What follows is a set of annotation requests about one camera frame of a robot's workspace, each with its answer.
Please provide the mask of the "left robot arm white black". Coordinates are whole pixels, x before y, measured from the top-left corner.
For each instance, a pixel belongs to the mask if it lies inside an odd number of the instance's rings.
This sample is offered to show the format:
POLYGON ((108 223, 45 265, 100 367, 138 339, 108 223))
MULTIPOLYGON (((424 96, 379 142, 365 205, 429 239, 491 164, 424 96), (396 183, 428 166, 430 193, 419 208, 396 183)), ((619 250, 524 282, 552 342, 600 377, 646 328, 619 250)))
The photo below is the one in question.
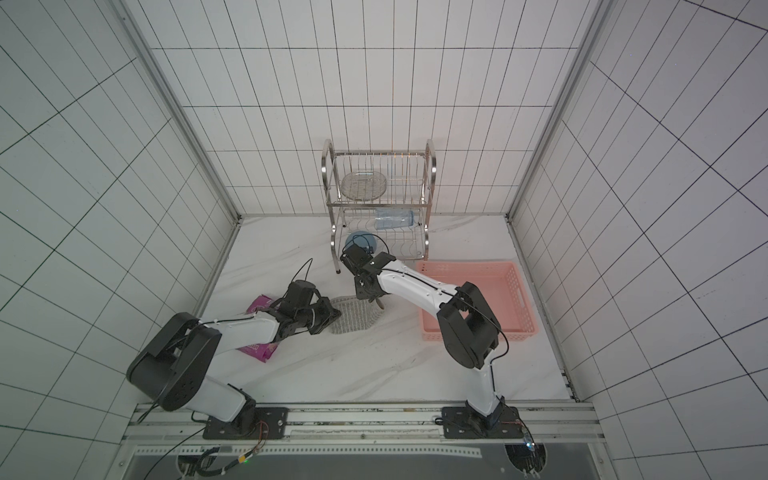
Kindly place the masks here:
POLYGON ((209 373, 215 358, 303 332, 316 335, 341 316, 305 280, 291 282, 286 294, 266 309, 238 318, 203 321, 177 313, 131 362, 126 378, 164 411, 184 408, 208 416, 207 439, 248 438, 263 420, 259 408, 242 389, 209 373))

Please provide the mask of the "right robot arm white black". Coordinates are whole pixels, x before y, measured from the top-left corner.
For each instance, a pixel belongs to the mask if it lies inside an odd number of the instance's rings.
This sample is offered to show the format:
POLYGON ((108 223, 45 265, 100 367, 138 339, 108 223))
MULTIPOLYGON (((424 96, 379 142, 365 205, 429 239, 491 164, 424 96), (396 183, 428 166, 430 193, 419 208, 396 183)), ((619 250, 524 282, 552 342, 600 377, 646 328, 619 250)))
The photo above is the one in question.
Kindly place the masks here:
POLYGON ((376 301, 395 295, 437 320, 447 353, 469 374, 465 405, 448 407, 437 419, 447 438, 524 436, 519 419, 511 416, 512 410, 495 388, 489 356, 503 332, 476 285, 442 283, 387 252, 373 255, 354 243, 343 250, 340 260, 354 277, 358 299, 376 301))

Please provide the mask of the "grey striped square dishcloth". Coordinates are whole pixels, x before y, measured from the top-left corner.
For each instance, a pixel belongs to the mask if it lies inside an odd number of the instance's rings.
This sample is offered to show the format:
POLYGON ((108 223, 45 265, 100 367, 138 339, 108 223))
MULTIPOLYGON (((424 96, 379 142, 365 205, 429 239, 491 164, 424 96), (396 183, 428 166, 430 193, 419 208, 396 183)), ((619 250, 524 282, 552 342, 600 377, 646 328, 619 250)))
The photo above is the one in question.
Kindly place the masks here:
POLYGON ((384 313, 384 309, 376 302, 359 300, 355 296, 335 297, 331 305, 341 312, 341 315, 329 326, 335 335, 363 331, 373 327, 384 313))

